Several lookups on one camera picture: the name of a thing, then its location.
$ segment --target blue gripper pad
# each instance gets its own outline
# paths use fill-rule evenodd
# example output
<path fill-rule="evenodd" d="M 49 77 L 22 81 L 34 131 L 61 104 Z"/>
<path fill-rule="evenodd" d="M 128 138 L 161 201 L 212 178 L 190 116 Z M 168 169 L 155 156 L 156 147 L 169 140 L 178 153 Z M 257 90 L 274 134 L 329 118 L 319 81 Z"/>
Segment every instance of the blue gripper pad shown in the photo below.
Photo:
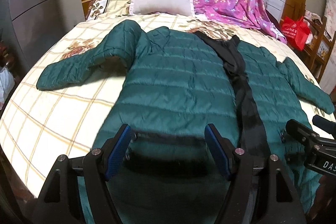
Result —
<path fill-rule="evenodd" d="M 232 174 L 229 169 L 228 158 L 209 125 L 205 127 L 204 139 L 216 163 L 219 173 L 227 180 L 230 180 Z"/>
<path fill-rule="evenodd" d="M 132 137 L 132 129 L 128 125 L 122 132 L 119 140 L 115 144 L 108 158 L 107 169 L 106 172 L 104 173 L 104 177 L 106 180 L 110 180 L 111 177 L 115 176 L 118 173 L 118 170 L 123 161 L 128 145 L 131 141 L 131 137 Z"/>

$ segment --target bedsheet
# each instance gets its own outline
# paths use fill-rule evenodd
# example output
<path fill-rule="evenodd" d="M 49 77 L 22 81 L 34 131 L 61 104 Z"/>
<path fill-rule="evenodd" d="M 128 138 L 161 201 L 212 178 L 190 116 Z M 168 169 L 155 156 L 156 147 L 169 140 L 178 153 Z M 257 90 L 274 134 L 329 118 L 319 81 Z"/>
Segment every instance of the bedsheet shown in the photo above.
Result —
<path fill-rule="evenodd" d="M 0 120 L 0 145 L 21 180 L 38 196 L 50 168 L 60 154 L 84 156 L 90 151 L 98 130 L 116 102 L 125 80 L 123 65 L 97 69 L 81 86 L 55 91 L 39 91 L 36 82 L 50 63 L 95 47 L 110 30 L 125 19 L 136 21 L 144 31 L 160 26 L 228 39 L 234 34 L 257 47 L 266 47 L 278 61 L 292 58 L 303 75 L 318 85 L 301 60 L 283 43 L 256 30 L 193 17 L 154 14 L 128 16 L 128 0 L 115 0 L 96 20 L 79 23 L 55 44 L 28 72 L 14 92 Z M 300 100 L 308 120 L 315 114 L 335 121 L 317 107 Z M 331 135 L 313 126 L 322 137 Z"/>

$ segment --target green puffer jacket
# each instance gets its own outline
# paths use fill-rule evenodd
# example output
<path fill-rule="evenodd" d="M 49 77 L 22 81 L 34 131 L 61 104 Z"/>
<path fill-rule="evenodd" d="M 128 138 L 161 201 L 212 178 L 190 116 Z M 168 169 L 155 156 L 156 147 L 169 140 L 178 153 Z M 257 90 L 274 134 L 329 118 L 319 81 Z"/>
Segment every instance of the green puffer jacket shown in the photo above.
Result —
<path fill-rule="evenodd" d="M 281 134 L 292 118 L 311 128 L 297 96 L 326 113 L 334 107 L 290 58 L 277 62 L 266 48 L 243 41 L 238 51 L 246 63 L 270 150 L 285 164 L 307 211 L 320 175 L 304 168 L 302 146 L 293 140 L 282 142 Z M 47 66 L 36 87 L 80 85 L 110 56 L 120 57 L 128 73 L 94 147 L 101 147 L 123 123 L 143 132 L 131 144 L 134 160 L 122 166 L 110 186 L 121 219 L 124 223 L 213 223 L 227 185 L 204 143 L 204 128 L 213 123 L 233 144 L 239 137 L 235 95 L 222 60 L 194 34 L 167 27 L 145 33 L 136 22 L 125 20 L 96 48 Z M 83 207 L 88 219 L 88 205 Z"/>

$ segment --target gray wardrobe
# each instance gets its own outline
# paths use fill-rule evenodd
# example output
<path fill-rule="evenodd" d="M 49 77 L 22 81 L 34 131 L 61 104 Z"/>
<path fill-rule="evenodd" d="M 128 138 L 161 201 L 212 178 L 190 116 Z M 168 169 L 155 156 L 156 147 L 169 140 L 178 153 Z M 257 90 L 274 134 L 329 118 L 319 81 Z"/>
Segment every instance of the gray wardrobe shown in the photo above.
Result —
<path fill-rule="evenodd" d="M 55 0 L 0 0 L 2 40 L 26 74 L 65 35 Z"/>

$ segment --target black lining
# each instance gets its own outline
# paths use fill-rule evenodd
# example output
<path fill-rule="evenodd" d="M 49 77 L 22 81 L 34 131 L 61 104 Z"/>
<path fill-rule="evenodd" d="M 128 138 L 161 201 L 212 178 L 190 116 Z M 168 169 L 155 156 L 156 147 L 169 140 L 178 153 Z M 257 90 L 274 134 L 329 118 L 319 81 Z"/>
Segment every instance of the black lining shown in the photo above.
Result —
<path fill-rule="evenodd" d="M 212 39 L 200 31 L 196 31 L 194 34 L 210 46 L 223 60 L 223 68 L 236 96 L 236 115 L 240 130 L 239 146 L 251 155 L 268 157 L 270 149 L 266 130 L 248 84 L 245 61 L 237 50 L 240 39 L 235 35 L 230 40 L 223 41 Z"/>

